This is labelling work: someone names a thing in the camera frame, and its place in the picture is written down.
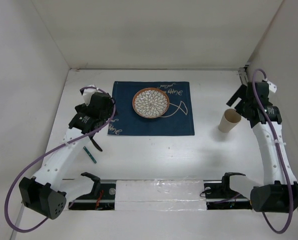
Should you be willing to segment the dark blue cloth napkin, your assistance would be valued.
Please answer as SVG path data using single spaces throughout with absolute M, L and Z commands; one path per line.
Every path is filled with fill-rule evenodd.
M 145 88 L 157 88 L 165 92 L 170 101 L 166 113 L 157 118 L 144 118 L 132 106 L 135 94 Z M 117 114 L 108 126 L 112 136 L 193 136 L 190 84 L 187 81 L 116 81 L 112 97 L 116 101 Z

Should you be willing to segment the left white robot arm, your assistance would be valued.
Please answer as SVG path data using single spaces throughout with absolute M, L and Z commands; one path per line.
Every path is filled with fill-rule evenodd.
M 54 151 L 32 178 L 24 177 L 19 183 L 27 208 L 52 220 L 61 214 L 67 203 L 66 195 L 79 188 L 74 184 L 71 190 L 64 189 L 64 175 L 83 147 L 111 118 L 114 107 L 113 98 L 103 92 L 94 92 L 88 102 L 75 106 L 77 113 L 64 135 L 63 147 Z

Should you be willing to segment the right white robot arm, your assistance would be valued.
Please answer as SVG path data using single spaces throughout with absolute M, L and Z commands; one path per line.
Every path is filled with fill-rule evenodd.
M 271 86 L 265 81 L 242 84 L 226 103 L 230 107 L 239 101 L 234 109 L 249 121 L 256 136 L 263 164 L 263 185 L 229 179 L 220 184 L 220 191 L 226 197 L 238 192 L 249 198 L 256 212 L 288 213 L 298 207 L 298 182 L 286 156 L 279 108 L 268 98 Z

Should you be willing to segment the black table knife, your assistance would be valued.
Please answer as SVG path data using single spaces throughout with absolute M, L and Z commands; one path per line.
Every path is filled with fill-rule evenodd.
M 96 141 L 93 138 L 90 138 L 91 143 L 93 144 L 93 146 L 100 152 L 102 152 L 102 148 L 96 143 Z

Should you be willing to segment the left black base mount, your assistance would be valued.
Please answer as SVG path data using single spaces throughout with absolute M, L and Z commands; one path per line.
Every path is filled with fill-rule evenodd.
M 73 211 L 111 211 L 115 209 L 116 181 L 104 180 L 98 191 L 78 197 L 69 202 Z

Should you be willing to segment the floral patterned plate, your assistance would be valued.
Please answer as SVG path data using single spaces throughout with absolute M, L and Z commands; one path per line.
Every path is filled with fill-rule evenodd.
M 138 91 L 132 100 L 135 113 L 146 119 L 155 119 L 163 116 L 170 102 L 167 94 L 154 87 L 144 88 Z

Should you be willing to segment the brown paper cup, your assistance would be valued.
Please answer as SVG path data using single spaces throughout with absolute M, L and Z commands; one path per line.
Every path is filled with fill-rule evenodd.
M 227 109 L 223 113 L 218 129 L 222 133 L 229 133 L 240 121 L 241 115 L 235 109 Z

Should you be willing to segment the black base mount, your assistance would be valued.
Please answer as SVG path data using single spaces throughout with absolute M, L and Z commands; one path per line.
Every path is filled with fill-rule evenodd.
M 111 211 L 115 209 L 116 181 L 104 180 L 98 191 L 78 197 L 69 202 L 73 211 Z
M 220 180 L 204 180 L 200 193 L 207 210 L 252 210 L 247 198 L 222 186 Z

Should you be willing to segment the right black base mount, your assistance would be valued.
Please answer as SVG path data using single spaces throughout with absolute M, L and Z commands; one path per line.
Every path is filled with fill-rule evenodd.
M 200 193 L 207 210 L 252 210 L 247 198 L 222 186 L 220 180 L 204 180 Z

